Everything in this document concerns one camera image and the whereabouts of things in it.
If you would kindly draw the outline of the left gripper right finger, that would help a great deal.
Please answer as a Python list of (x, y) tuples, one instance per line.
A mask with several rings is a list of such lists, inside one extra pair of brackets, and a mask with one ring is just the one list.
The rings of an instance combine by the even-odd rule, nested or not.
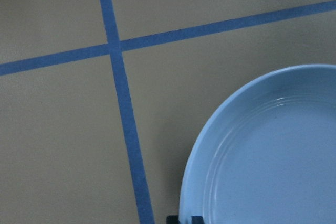
[(191, 216), (191, 224), (204, 224), (202, 216)]

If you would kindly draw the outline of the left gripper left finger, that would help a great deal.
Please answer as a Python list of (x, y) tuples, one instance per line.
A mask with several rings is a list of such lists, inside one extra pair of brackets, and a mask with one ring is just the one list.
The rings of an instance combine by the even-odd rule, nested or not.
[(166, 218), (166, 224), (179, 224), (178, 215), (169, 215)]

